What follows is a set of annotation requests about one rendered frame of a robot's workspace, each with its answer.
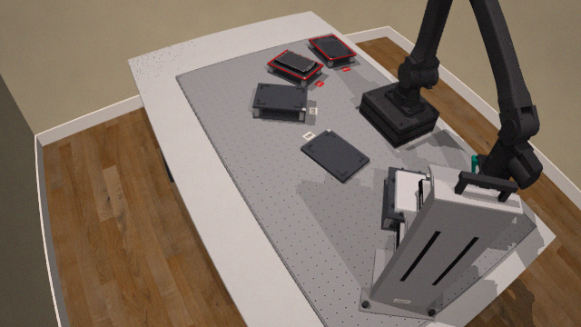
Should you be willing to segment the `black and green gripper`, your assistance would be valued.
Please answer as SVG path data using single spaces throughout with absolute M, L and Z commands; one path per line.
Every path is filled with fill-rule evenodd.
M 507 167 L 507 165 L 503 165 L 498 163 L 492 156 L 491 151 L 489 155 L 478 154 L 472 155 L 471 157 L 471 172 L 476 173 L 476 165 L 479 167 L 478 174 L 484 174 L 487 176 L 497 177 L 499 172 L 503 167 Z

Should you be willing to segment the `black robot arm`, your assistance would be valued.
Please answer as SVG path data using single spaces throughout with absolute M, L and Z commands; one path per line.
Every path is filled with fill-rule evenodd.
M 436 57 L 440 38 L 453 0 L 428 0 L 417 42 L 404 63 L 399 65 L 399 84 L 385 92 L 385 97 L 406 117 L 425 111 L 420 89 L 438 82 Z M 539 131 L 537 108 L 532 104 L 507 23 L 498 0 L 469 0 L 482 35 L 497 86 L 501 129 L 491 150 L 503 167 L 496 178 L 517 182 L 521 190 L 540 176 L 543 165 L 529 144 Z M 423 68 L 426 67 L 426 68 Z M 394 98 L 393 98 L 394 97 Z M 421 108 L 422 107 L 422 108 Z M 520 140 L 519 140 L 520 139 Z

